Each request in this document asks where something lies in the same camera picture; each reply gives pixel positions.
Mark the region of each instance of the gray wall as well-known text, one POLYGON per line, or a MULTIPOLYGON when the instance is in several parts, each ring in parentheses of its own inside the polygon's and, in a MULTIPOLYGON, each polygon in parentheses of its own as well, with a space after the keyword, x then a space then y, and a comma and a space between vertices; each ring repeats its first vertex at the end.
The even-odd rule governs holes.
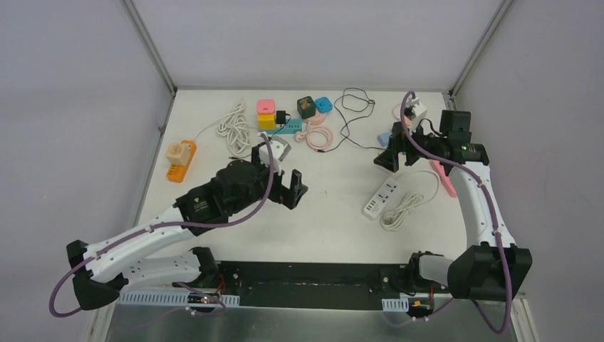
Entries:
POLYGON ((79 341, 65 245, 126 228, 169 95, 118 0, 2 1, 0 51, 0 341, 79 341))
POLYGON ((501 212, 533 253, 542 341, 601 341, 604 1, 519 0, 469 81, 501 212))
POLYGON ((449 89, 501 0, 135 1, 179 87, 449 89))

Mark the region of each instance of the pink block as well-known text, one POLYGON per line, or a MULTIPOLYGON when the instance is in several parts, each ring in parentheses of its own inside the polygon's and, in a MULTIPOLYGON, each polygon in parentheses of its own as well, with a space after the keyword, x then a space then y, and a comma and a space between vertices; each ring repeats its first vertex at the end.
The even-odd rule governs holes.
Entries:
POLYGON ((457 197, 457 191, 455 191, 455 188, 453 187, 453 184, 451 184, 449 177, 445 175, 444 167, 440 165, 440 162, 430 160, 430 166, 432 166, 432 169, 434 169, 434 171, 436 171, 436 173, 440 176, 440 182, 449 193, 449 196, 457 197))
POLYGON ((256 104, 256 111, 258 115, 261 114, 275 114, 275 100, 272 98, 267 98, 263 100, 258 100, 256 104))

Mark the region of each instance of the white power strip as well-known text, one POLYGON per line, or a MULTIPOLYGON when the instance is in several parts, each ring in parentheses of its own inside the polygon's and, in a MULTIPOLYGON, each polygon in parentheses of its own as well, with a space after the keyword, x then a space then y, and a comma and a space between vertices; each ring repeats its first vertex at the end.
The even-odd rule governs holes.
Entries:
POLYGON ((388 205, 390 198, 394 194, 398 182, 394 178, 388 178, 384 184, 377 190, 375 195, 371 197, 369 202, 363 207, 363 216, 370 220, 377 219, 384 208, 388 205))

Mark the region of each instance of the pink cable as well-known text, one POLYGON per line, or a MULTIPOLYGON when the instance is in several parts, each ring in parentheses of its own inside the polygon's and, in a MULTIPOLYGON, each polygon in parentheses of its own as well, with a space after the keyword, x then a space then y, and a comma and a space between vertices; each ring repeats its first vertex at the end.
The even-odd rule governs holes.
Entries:
POLYGON ((294 139, 296 139, 297 142, 301 142, 302 140, 306 140, 306 144, 312 148, 313 150, 317 151, 317 150, 325 150, 328 149, 331 144, 333 143, 333 132, 329 129, 329 127, 325 127, 325 126, 306 126, 306 131, 304 132, 297 132, 294 135, 294 139), (319 145, 319 144, 315 144, 312 140, 311 140, 311 135, 312 134, 320 134, 323 137, 325 137, 325 139, 327 140, 324 144, 319 145))

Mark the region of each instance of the green cube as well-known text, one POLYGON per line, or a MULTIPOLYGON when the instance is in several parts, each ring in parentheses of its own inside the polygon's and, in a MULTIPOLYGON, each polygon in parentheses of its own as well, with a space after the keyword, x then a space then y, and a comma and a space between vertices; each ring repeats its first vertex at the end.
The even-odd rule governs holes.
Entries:
POLYGON ((303 119, 312 118, 317 111, 317 105, 312 97, 306 96, 298 100, 298 114, 303 119))

